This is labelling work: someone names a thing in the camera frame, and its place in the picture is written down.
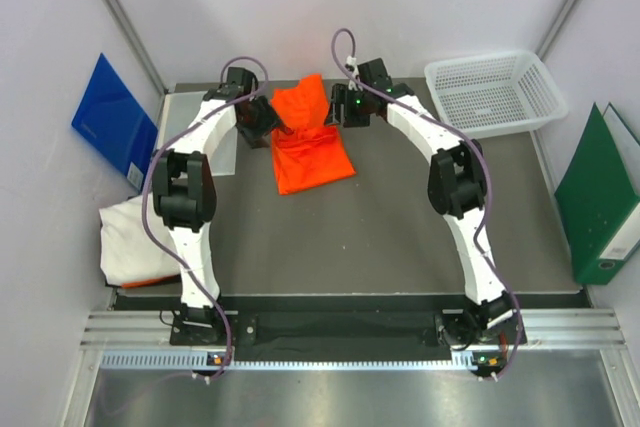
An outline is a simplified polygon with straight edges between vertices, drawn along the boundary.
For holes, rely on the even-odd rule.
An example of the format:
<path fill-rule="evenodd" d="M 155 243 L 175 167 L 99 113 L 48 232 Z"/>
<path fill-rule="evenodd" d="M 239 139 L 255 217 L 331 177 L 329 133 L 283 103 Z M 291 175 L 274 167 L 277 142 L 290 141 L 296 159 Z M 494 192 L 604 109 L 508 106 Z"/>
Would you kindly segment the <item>orange t-shirt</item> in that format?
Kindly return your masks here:
<path fill-rule="evenodd" d="M 291 195 L 356 174 L 335 125 L 325 123 L 329 102 L 320 74 L 276 89 L 271 105 L 283 125 L 271 132 L 278 193 Z"/>

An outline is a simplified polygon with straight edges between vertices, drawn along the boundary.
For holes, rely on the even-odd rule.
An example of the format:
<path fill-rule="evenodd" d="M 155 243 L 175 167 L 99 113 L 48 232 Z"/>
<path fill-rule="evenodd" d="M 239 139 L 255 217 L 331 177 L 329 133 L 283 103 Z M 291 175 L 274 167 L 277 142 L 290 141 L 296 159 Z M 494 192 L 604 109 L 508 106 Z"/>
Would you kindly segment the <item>white plastic basket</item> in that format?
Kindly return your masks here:
<path fill-rule="evenodd" d="M 471 138 L 533 132 L 569 112 L 548 68 L 530 51 L 431 62 L 424 75 L 439 119 Z"/>

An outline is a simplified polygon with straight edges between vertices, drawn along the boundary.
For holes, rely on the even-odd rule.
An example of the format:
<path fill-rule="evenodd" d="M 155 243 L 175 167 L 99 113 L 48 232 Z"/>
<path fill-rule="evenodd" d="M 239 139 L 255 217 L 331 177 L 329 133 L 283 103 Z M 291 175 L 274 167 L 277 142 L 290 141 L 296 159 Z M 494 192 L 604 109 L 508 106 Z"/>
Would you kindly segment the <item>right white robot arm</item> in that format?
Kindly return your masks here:
<path fill-rule="evenodd" d="M 478 142 L 470 143 L 435 118 L 404 83 L 386 91 L 388 103 L 366 90 L 343 83 L 332 86 L 327 122 L 345 128 L 367 127 L 378 115 L 400 131 L 428 162 L 427 195 L 432 208 L 447 223 L 460 257 L 467 306 L 441 327 L 455 350 L 487 343 L 498 336 L 516 313 L 505 283 L 495 272 L 486 233 L 486 176 Z"/>

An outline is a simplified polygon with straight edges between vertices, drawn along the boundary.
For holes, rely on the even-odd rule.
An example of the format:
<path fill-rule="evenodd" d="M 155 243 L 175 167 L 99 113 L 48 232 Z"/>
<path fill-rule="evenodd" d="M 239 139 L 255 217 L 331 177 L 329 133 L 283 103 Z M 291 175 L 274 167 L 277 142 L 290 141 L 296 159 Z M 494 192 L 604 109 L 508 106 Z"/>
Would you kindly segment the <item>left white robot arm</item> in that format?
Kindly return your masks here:
<path fill-rule="evenodd" d="M 217 207 L 211 157 L 233 130 L 256 148 L 282 126 L 266 97 L 249 96 L 241 87 L 211 89 L 187 133 L 159 157 L 151 180 L 153 208 L 168 229 L 181 268 L 182 294 L 174 312 L 172 345 L 221 345 L 230 338 L 228 320 L 217 303 L 220 287 L 209 245 Z"/>

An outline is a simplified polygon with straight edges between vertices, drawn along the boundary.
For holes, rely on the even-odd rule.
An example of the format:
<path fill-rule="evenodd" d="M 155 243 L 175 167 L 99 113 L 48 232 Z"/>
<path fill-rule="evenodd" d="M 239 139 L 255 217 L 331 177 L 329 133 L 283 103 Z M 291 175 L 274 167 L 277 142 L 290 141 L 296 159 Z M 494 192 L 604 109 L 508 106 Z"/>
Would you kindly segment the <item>white folded t-shirt stack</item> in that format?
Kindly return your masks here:
<path fill-rule="evenodd" d="M 99 210 L 100 268 L 108 285 L 138 287 L 180 274 L 179 263 L 146 234 L 142 200 L 139 195 Z"/>

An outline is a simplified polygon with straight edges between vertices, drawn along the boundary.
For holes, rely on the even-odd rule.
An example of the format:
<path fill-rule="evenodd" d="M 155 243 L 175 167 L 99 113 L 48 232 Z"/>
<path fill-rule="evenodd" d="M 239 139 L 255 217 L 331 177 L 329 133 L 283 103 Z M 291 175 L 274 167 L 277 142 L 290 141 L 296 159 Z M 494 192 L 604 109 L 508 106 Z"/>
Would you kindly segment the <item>translucent plastic sheet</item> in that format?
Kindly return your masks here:
<path fill-rule="evenodd" d="M 172 93 L 164 99 L 156 148 L 171 137 L 184 131 L 197 116 L 204 91 Z M 236 152 L 238 131 L 233 127 L 225 134 L 216 151 L 209 155 L 210 169 L 214 176 L 234 175 L 236 170 Z"/>

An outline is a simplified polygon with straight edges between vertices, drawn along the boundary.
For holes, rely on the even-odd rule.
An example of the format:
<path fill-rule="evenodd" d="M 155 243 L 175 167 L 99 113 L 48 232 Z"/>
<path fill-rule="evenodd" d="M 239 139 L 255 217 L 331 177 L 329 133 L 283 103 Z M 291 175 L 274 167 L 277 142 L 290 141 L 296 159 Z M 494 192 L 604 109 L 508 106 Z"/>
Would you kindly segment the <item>blue folder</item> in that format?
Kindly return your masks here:
<path fill-rule="evenodd" d="M 158 129 L 103 54 L 71 127 L 136 190 L 142 189 Z"/>

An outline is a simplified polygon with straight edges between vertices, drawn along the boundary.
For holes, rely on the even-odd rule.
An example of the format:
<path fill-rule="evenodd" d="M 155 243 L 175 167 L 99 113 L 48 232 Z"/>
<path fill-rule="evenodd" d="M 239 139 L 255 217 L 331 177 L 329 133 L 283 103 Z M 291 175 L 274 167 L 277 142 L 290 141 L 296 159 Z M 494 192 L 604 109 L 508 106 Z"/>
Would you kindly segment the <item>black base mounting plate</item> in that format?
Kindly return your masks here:
<path fill-rule="evenodd" d="M 389 342 L 393 348 L 464 346 L 494 341 L 513 342 L 520 326 L 515 318 L 488 330 L 469 313 L 434 311 L 240 312 L 228 316 L 232 345 L 282 348 L 306 352 L 329 350 L 351 342 L 369 347 Z"/>

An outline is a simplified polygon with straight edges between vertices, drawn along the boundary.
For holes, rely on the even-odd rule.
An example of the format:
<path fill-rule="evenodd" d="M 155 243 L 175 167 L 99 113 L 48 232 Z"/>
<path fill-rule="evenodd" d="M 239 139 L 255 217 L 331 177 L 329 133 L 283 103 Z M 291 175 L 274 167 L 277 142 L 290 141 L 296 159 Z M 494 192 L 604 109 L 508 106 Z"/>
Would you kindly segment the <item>green binder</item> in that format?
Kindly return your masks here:
<path fill-rule="evenodd" d="M 606 285 L 639 249 L 639 135 L 593 106 L 555 198 L 576 282 Z"/>

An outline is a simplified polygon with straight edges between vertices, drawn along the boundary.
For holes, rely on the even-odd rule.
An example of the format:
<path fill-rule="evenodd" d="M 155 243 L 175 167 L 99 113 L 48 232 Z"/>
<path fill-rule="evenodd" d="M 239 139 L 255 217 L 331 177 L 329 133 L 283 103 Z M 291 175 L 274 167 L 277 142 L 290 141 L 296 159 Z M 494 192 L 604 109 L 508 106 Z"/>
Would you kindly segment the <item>aluminium rail frame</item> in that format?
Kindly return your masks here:
<path fill-rule="evenodd" d="M 242 312 L 233 356 L 151 311 L 94 312 L 65 426 L 635 426 L 615 314 Z"/>

